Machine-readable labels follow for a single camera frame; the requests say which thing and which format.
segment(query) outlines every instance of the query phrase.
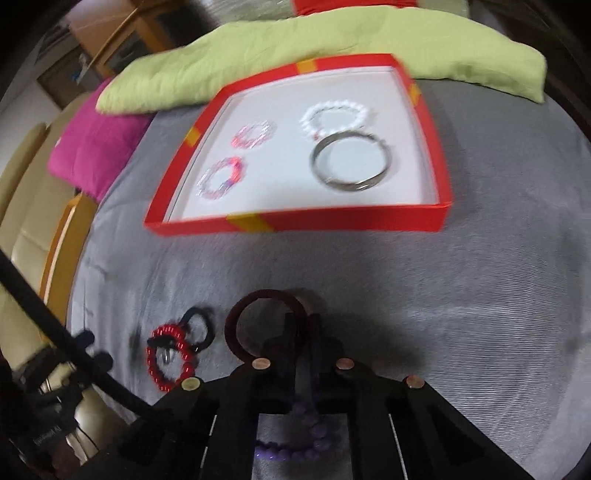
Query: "pink pillow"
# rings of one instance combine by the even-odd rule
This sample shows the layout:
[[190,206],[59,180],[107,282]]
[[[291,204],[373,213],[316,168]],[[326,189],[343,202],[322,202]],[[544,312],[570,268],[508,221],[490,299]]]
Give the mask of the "pink pillow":
[[100,202],[124,169],[153,115],[102,115],[95,110],[104,81],[76,112],[51,153],[47,168]]

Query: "silver bangle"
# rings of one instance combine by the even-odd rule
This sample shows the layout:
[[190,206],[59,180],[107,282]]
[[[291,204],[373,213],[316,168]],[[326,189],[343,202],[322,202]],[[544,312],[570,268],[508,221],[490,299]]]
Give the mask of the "silver bangle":
[[[326,147],[328,147],[331,143],[334,143],[338,140],[342,140],[344,138],[362,138],[364,140],[368,140],[372,143],[375,143],[384,154],[384,168],[381,172],[373,177],[370,177],[366,180],[356,181],[356,182],[345,182],[341,180],[336,180],[332,177],[325,176],[320,169],[318,168],[318,156],[320,152],[322,152]],[[344,192],[359,192],[361,190],[367,190],[371,187],[375,187],[378,183],[380,183],[388,170],[392,166],[392,152],[389,147],[386,145],[384,140],[376,137],[372,134],[366,134],[363,132],[359,132],[357,130],[345,130],[343,132],[337,132],[335,134],[329,135],[328,137],[323,138],[316,144],[314,150],[312,151],[312,155],[310,157],[311,160],[311,167],[312,172],[322,183],[325,185],[334,188],[336,190],[342,190]]]

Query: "screw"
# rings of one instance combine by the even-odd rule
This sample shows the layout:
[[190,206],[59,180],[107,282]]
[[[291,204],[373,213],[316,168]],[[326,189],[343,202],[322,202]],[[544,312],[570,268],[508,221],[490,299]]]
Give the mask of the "screw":
[[416,375],[409,375],[406,383],[409,388],[423,388],[425,386],[425,381]]
[[192,392],[193,390],[197,390],[199,387],[201,387],[201,380],[199,380],[197,377],[185,378],[181,382],[181,388],[183,390],[188,391],[188,392]]
[[263,356],[260,358],[255,358],[252,361],[252,367],[255,370],[266,370],[270,366],[271,366],[271,361],[268,358],[265,358]]
[[339,370],[351,370],[355,366],[355,362],[353,362],[350,358],[343,357],[339,358],[336,361],[336,368]]

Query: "yellow stripe on box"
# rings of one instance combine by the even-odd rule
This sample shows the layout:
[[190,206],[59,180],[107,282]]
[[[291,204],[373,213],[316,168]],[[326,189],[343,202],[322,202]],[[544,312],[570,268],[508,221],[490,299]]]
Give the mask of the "yellow stripe on box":
[[410,97],[410,102],[412,103],[412,105],[417,106],[418,99],[421,97],[421,90],[419,89],[416,83],[413,82],[413,84],[408,89],[408,96]]
[[297,73],[299,73],[300,75],[305,73],[312,73],[318,70],[318,65],[316,64],[316,61],[314,59],[299,61],[295,64],[295,66],[297,68]]
[[185,142],[189,147],[193,148],[198,142],[199,138],[201,138],[201,133],[199,133],[199,130],[197,130],[195,127],[191,127],[191,130],[189,130],[185,136]]
[[273,227],[264,221],[258,213],[228,215],[226,220],[243,232],[273,232]]

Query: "bed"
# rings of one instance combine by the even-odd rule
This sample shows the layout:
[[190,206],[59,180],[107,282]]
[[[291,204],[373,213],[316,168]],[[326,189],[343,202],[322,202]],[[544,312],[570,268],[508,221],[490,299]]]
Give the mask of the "bed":
[[[154,403],[161,393],[144,366],[154,328],[211,307],[217,337],[197,375],[212,380],[239,365],[220,334],[230,307],[252,290],[288,290],[351,356],[391,378],[423,376],[535,478],[562,478],[591,441],[589,143],[550,98],[419,85],[454,192],[442,232],[155,236],[145,212],[202,107],[160,112],[96,213],[72,331],[92,330],[115,359],[112,375]],[[263,304],[250,316],[239,334],[256,351],[278,333],[281,310]],[[277,429],[262,424],[263,436]],[[327,461],[330,478],[347,478],[346,455]],[[255,468],[275,478],[285,467]]]

